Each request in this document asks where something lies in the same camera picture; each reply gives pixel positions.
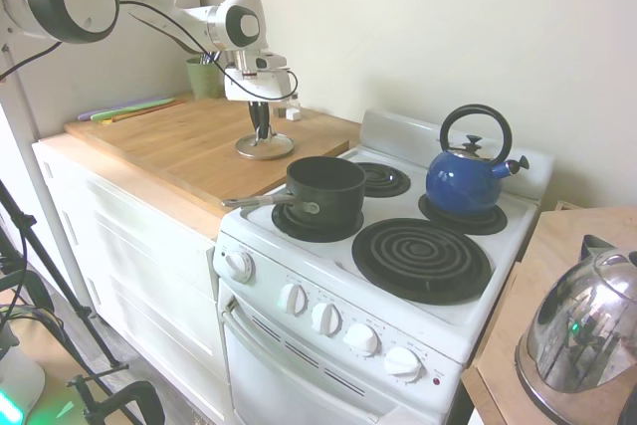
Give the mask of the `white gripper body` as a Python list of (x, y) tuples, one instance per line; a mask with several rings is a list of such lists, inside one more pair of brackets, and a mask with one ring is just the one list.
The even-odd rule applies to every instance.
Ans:
[(228, 68), (224, 71), (225, 96), (234, 102), (284, 102), (294, 93), (291, 72), (285, 69), (247, 75)]

